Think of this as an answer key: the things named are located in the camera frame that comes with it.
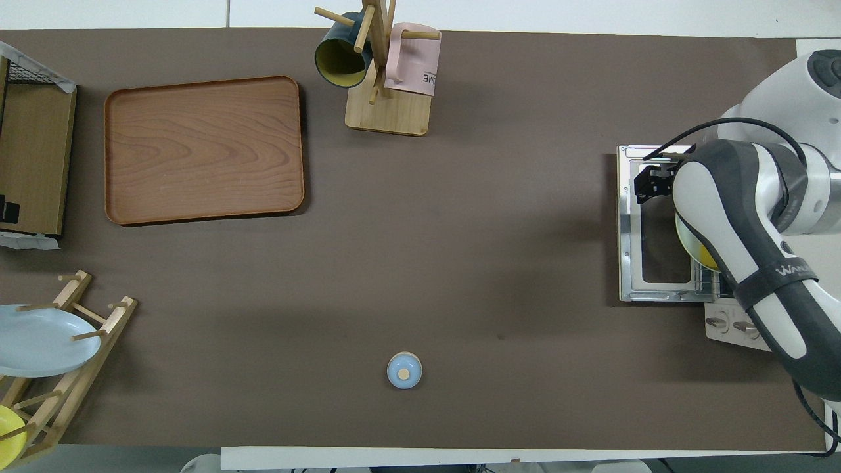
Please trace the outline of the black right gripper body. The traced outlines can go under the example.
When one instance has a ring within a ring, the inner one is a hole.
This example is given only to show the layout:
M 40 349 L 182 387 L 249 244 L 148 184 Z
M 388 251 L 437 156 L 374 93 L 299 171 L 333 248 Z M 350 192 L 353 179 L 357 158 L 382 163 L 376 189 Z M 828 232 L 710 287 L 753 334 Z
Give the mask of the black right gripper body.
M 658 164 L 648 167 L 648 198 L 670 196 L 673 182 L 681 162 L 676 164 Z

